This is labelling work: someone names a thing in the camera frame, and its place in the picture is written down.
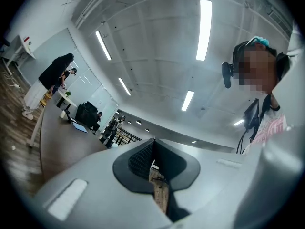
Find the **white skirt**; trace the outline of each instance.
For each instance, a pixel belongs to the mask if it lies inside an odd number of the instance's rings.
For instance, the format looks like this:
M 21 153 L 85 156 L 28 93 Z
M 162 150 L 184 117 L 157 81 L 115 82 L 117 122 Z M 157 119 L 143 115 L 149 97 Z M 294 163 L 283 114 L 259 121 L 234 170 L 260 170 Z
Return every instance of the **white skirt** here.
M 24 97 L 24 109 L 33 112 L 38 108 L 40 100 L 46 94 L 48 89 L 37 80 L 34 85 L 29 89 L 27 94 Z

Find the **white sneaker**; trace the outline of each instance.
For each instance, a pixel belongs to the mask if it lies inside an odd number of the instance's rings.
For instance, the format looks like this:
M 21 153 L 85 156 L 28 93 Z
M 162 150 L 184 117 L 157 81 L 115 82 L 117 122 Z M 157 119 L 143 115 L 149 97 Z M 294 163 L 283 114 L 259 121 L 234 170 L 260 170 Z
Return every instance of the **white sneaker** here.
M 24 117 L 28 118 L 29 120 L 33 120 L 34 119 L 34 116 L 31 113 L 29 113 L 28 111 L 23 111 L 22 115 Z

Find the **table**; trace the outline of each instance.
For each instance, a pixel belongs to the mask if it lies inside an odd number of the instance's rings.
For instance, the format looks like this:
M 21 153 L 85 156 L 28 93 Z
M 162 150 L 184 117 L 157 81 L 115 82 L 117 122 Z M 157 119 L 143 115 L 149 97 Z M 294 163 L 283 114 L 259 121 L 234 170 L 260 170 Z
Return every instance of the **table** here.
M 68 108 L 73 105 L 74 107 L 77 107 L 76 104 L 69 98 L 67 97 L 64 93 L 62 93 L 60 90 L 57 90 L 57 92 L 60 94 L 61 98 L 60 100 L 58 101 L 57 103 L 57 107 L 60 108 L 61 104 L 63 103 L 63 101 L 67 101 L 69 104 L 68 106 L 66 107 L 66 110 L 68 110 Z
M 41 169 L 47 181 L 66 170 L 82 158 L 107 150 L 98 138 L 85 126 L 88 133 L 75 129 L 61 109 L 51 102 L 44 109 L 41 124 L 40 156 Z
M 34 54 L 30 51 L 30 49 L 28 48 L 27 44 L 23 41 L 23 39 L 21 39 L 21 37 L 18 35 L 19 37 L 19 40 L 21 42 L 21 45 L 20 47 L 15 51 L 15 53 L 11 56 L 11 58 L 9 59 L 9 61 L 7 63 L 5 63 L 4 59 L 2 59 L 3 63 L 4 63 L 4 66 L 5 68 L 7 69 L 8 73 L 10 75 L 12 75 L 11 71 L 9 70 L 9 65 L 10 63 L 14 60 L 14 58 L 16 57 L 16 55 L 21 51 L 21 49 L 23 48 L 25 50 L 25 52 L 31 56 L 33 59 L 36 59 Z M 20 68 L 20 66 L 25 62 L 25 60 L 22 61 L 22 63 L 20 63 L 18 65 L 18 68 Z

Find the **railing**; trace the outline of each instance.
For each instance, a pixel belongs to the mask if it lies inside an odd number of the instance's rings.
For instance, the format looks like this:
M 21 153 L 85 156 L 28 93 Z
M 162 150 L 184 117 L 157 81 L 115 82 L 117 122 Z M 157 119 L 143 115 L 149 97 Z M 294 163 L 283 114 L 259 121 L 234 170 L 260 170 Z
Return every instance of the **railing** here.
M 117 129 L 113 142 L 116 143 L 118 146 L 120 146 L 120 145 L 128 144 L 130 142 L 137 142 L 141 140 L 142 139 L 134 136 L 133 134 L 125 131 L 124 129 Z

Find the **desk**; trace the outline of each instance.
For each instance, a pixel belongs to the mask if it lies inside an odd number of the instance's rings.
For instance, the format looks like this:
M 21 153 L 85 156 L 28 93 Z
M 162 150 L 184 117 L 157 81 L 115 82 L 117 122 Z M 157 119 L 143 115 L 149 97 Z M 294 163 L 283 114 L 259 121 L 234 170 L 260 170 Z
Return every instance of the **desk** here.
M 10 63 L 14 60 L 14 58 L 16 57 L 16 55 L 21 51 L 22 48 L 25 50 L 25 52 L 26 52 L 29 56 L 31 56 L 33 59 L 36 59 L 35 56 L 34 56 L 34 54 L 33 54 L 33 53 L 30 51 L 30 49 L 28 48 L 27 44 L 25 44 L 25 42 L 23 41 L 23 39 L 21 39 L 21 37 L 20 37 L 19 35 L 18 35 L 18 37 L 19 37 L 19 40 L 20 40 L 20 42 L 21 42 L 21 46 L 15 51 L 15 53 L 11 56 L 11 58 L 9 59 L 9 61 L 8 61 L 7 63 L 5 63 L 4 59 L 2 59 L 2 60 L 3 60 L 3 63 L 4 63 L 4 66 L 6 67 L 6 69 L 7 69 L 7 71 L 9 72 L 10 75 L 12 75 L 12 74 L 11 74 L 11 72 L 10 72 L 10 70 L 9 70 L 9 65 L 10 65 Z M 23 60 L 22 63 L 20 63 L 20 64 L 18 65 L 18 68 L 20 68 L 20 66 L 21 66 L 24 62 L 25 62 L 25 60 Z
M 57 107 L 60 108 L 61 104 L 63 103 L 63 101 L 67 100 L 67 102 L 69 103 L 69 105 L 66 107 L 66 110 L 68 110 L 68 108 L 73 105 L 74 107 L 77 107 L 76 104 L 74 102 L 72 102 L 72 100 L 67 97 L 64 93 L 62 93 L 60 90 L 57 90 L 57 92 L 60 94 L 61 98 L 57 103 Z
M 61 110 L 51 102 L 47 104 L 41 124 L 40 156 L 45 181 L 66 170 L 82 158 L 107 150 L 87 128 L 88 133 L 79 131 L 68 123 Z

